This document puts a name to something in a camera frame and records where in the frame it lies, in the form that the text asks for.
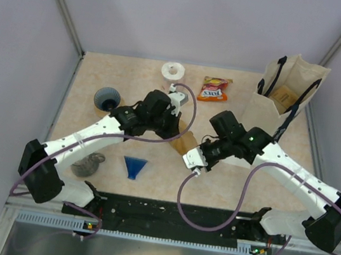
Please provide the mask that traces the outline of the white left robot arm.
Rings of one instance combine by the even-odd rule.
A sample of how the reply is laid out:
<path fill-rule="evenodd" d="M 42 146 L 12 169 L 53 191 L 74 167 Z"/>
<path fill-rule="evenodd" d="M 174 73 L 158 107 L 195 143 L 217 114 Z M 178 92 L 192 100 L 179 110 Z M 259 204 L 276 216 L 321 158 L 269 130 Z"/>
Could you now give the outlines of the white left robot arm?
<path fill-rule="evenodd" d="M 18 173 L 34 202 L 51 200 L 70 202 L 91 216 L 99 208 L 95 189 L 90 183 L 65 176 L 64 171 L 75 162 L 130 137 L 152 131 L 162 139 L 179 134 L 180 107 L 188 96 L 174 91 L 154 90 L 133 106 L 119 106 L 104 118 L 76 133 L 40 143 L 32 140 L 23 151 Z"/>

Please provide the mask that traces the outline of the blue glass dripper cone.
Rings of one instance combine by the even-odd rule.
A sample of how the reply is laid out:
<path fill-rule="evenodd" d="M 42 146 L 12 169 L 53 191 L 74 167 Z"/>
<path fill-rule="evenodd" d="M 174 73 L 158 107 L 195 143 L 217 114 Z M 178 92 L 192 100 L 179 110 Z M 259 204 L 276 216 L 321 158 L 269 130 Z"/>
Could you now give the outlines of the blue glass dripper cone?
<path fill-rule="evenodd" d="M 100 88 L 94 95 L 94 106 L 104 112 L 110 112 L 121 103 L 119 92 L 111 87 Z"/>
<path fill-rule="evenodd" d="M 145 165 L 148 163 L 145 159 L 139 159 L 136 157 L 124 156 L 124 161 L 127 170 L 128 179 L 135 180 L 138 174 L 142 171 Z"/>

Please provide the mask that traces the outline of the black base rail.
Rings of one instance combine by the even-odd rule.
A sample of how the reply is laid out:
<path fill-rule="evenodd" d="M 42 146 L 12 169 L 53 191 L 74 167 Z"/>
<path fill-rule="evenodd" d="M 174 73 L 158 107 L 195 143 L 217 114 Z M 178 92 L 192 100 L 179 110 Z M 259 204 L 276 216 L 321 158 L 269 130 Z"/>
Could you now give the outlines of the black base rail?
<path fill-rule="evenodd" d="M 173 240 L 232 247 L 239 240 L 263 244 L 275 243 L 252 221 L 251 214 L 240 212 L 231 223 L 217 232 L 204 232 L 188 225 L 181 217 L 175 202 L 146 199 L 116 193 L 98 193 L 84 209 L 102 220 L 102 228 L 139 233 Z"/>

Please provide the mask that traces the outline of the orange snack bag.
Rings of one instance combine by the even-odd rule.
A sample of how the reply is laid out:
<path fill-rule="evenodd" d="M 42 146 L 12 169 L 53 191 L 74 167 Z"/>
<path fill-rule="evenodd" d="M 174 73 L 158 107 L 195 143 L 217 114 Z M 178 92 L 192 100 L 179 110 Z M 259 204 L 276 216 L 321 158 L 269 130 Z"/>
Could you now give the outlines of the orange snack bag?
<path fill-rule="evenodd" d="M 197 100 L 208 102 L 228 101 L 228 96 L 225 91 L 232 83 L 232 79 L 207 76 L 203 79 L 203 85 L 197 96 Z"/>

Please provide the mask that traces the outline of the white toilet paper roll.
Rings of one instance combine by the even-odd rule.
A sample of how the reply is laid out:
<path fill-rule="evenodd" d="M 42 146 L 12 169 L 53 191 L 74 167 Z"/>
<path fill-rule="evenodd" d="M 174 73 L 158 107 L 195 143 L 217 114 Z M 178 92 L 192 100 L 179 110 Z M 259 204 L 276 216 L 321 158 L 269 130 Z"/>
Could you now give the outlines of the white toilet paper roll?
<path fill-rule="evenodd" d="M 172 84 L 183 83 L 185 77 L 185 67 L 178 62 L 167 62 L 161 67 L 162 84 L 161 89 L 166 91 Z"/>

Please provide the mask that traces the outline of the brown paper coffee filter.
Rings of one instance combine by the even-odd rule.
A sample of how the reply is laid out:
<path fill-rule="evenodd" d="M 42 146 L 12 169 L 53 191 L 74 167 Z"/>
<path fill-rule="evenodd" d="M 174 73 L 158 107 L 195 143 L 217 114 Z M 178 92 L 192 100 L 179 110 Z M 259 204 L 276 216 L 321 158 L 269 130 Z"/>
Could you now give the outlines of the brown paper coffee filter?
<path fill-rule="evenodd" d="M 178 139 L 170 141 L 169 144 L 179 155 L 185 155 L 189 150 L 198 146 L 197 139 L 192 131 L 188 131 Z"/>

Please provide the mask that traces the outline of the brown box in bag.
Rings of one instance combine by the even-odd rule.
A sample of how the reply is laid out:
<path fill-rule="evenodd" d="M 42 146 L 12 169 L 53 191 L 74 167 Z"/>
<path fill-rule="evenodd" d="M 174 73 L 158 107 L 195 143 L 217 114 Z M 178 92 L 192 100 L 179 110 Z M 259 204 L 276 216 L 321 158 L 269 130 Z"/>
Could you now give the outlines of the brown box in bag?
<path fill-rule="evenodd" d="M 278 87 L 269 97 L 275 104 L 279 114 L 284 114 L 296 103 L 298 95 L 287 86 Z"/>

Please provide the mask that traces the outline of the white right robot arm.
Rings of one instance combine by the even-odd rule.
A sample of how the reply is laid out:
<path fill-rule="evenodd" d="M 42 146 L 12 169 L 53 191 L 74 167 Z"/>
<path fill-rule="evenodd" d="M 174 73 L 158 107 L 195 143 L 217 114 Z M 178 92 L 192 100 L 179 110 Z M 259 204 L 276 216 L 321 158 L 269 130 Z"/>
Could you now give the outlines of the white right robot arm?
<path fill-rule="evenodd" d="M 307 239 L 330 253 L 341 242 L 341 192 L 296 163 L 278 142 L 258 127 L 245 130 L 226 110 L 210 119 L 218 138 L 201 144 L 201 161 L 207 171 L 219 161 L 235 156 L 255 169 L 264 169 L 304 205 L 299 212 L 263 210 L 250 223 L 250 234 L 258 241 L 285 234 Z"/>

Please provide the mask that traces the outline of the cream canvas tote bag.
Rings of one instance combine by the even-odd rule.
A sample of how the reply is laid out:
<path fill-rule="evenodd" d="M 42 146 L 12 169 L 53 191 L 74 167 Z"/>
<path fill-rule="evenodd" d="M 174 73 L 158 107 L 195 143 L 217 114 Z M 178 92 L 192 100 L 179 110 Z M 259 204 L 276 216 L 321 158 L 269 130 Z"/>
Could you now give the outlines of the cream canvas tote bag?
<path fill-rule="evenodd" d="M 300 55 L 270 62 L 244 109 L 246 130 L 261 128 L 279 141 L 296 116 L 310 103 L 330 69 L 308 63 Z"/>

